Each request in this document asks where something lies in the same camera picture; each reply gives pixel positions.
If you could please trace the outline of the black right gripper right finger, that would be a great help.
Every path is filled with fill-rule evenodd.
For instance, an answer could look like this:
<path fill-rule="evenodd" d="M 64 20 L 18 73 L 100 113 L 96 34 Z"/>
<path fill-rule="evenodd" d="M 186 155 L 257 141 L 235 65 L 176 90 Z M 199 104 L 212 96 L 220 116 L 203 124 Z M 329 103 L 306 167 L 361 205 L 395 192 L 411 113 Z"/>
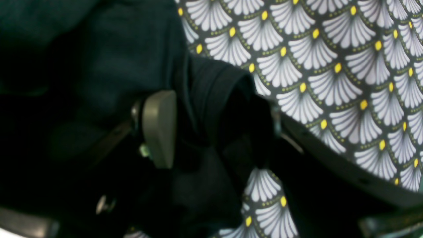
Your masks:
<path fill-rule="evenodd" d="M 267 169 L 281 131 L 281 114 L 274 101 L 235 90 L 224 109 L 221 138 L 224 164 L 235 185 L 246 185 L 251 172 Z"/>

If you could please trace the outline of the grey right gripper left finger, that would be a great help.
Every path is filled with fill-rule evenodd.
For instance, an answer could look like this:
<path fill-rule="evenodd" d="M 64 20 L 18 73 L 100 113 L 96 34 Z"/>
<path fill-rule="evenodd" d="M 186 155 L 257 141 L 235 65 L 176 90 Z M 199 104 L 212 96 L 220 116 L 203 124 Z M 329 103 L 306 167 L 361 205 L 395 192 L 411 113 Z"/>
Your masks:
<path fill-rule="evenodd" d="M 171 169 L 175 161 L 178 129 L 177 95 L 173 90 L 148 92 L 131 108 L 132 134 L 138 153 L 157 169 Z"/>

